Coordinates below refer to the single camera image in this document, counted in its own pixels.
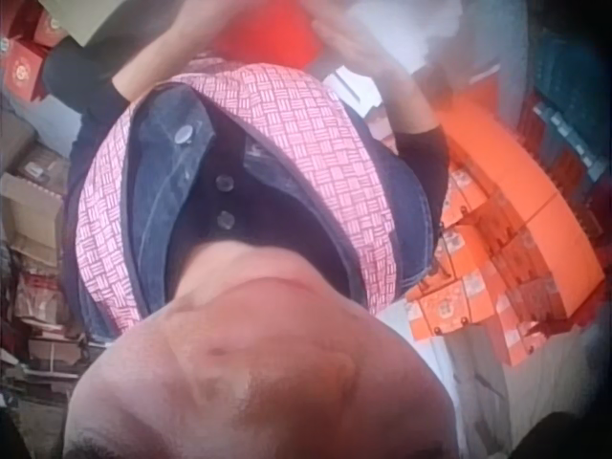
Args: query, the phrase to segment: black sleeve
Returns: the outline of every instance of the black sleeve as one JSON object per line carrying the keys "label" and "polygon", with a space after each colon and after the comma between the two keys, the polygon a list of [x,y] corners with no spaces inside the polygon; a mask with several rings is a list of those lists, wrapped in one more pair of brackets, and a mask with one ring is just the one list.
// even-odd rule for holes
{"label": "black sleeve", "polygon": [[423,134],[396,133],[400,158],[408,164],[425,191],[434,228],[440,227],[442,208],[448,191],[448,145],[438,127]]}
{"label": "black sleeve", "polygon": [[81,129],[70,154],[68,194],[64,200],[63,259],[61,283],[68,307],[81,323],[83,316],[79,301],[79,275],[75,247],[78,222],[78,201],[99,147],[117,122],[128,102],[112,84],[92,96],[92,103],[82,117]]}

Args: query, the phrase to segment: red object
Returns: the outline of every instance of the red object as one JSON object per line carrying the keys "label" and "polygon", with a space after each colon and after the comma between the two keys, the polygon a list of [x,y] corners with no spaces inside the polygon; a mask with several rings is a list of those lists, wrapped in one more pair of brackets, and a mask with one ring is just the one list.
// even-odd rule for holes
{"label": "red object", "polygon": [[39,45],[52,48],[67,35],[66,31],[59,26],[59,23],[50,14],[43,11],[36,27],[34,41]]}
{"label": "red object", "polygon": [[42,65],[47,50],[33,43],[15,40],[7,57],[4,82],[14,96],[25,101],[44,98]]}
{"label": "red object", "polygon": [[229,60],[303,69],[315,60],[321,44],[297,0],[269,0],[230,25],[214,49]]}
{"label": "red object", "polygon": [[42,7],[33,0],[0,2],[0,68],[5,68],[16,38],[33,37]]}

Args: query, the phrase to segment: denim jacket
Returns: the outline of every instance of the denim jacket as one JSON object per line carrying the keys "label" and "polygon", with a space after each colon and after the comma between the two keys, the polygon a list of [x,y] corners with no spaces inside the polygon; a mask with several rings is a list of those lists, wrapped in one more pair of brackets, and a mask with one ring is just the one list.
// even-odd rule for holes
{"label": "denim jacket", "polygon": [[[174,224],[212,140],[223,135],[214,131],[208,116],[210,109],[210,105],[207,108],[203,103],[202,96],[190,87],[168,84],[150,95],[134,117],[123,170],[120,212],[124,261],[142,317],[154,314],[165,305],[164,263]],[[412,168],[375,141],[359,116],[350,109],[348,113],[371,155],[393,213],[395,233],[389,236],[398,268],[396,292],[402,295],[428,270],[438,235],[440,211],[437,207],[441,208],[442,203],[436,203],[436,210],[432,212],[430,199]],[[241,120],[235,122],[247,134],[243,155],[245,170],[262,184],[291,195],[312,213],[338,251],[346,270],[351,299],[364,305],[365,289],[359,260],[339,223],[296,167],[289,160],[283,161],[282,155],[273,153],[276,147],[268,139]],[[177,142],[177,133],[186,124],[194,128],[187,145]],[[132,154],[133,150],[142,151],[143,145],[147,152],[159,149],[160,154],[154,151]],[[77,174],[71,175],[72,192],[78,195]],[[445,181],[446,189],[448,177],[439,180]],[[118,331],[99,310],[76,270],[74,247],[70,246],[75,240],[77,201],[77,198],[69,200],[66,213],[64,281],[68,302],[92,336],[115,339]],[[138,237],[131,238],[130,233]]]}

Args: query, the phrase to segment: snap button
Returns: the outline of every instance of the snap button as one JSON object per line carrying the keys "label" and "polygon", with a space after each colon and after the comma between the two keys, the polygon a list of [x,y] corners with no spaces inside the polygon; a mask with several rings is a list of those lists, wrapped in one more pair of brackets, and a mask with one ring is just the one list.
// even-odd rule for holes
{"label": "snap button", "polygon": [[215,181],[217,189],[223,193],[229,193],[233,191],[234,183],[233,179],[229,175],[220,175]]}
{"label": "snap button", "polygon": [[185,145],[186,143],[189,143],[191,141],[192,137],[193,137],[193,126],[186,124],[185,126],[183,126],[181,129],[179,129],[176,132],[174,136],[174,142],[177,145]]}
{"label": "snap button", "polygon": [[223,230],[231,230],[235,224],[236,218],[225,210],[217,217],[217,225]]}

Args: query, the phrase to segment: person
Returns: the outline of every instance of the person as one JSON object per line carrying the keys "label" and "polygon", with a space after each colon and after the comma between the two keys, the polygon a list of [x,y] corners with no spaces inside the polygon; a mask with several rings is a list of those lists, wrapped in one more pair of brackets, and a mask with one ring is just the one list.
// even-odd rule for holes
{"label": "person", "polygon": [[456,458],[448,393],[374,317],[431,262],[442,129],[333,0],[304,8],[376,81],[399,155],[301,71],[193,60],[256,4],[186,0],[91,97],[63,277],[88,332],[115,341],[76,386],[64,455]]}

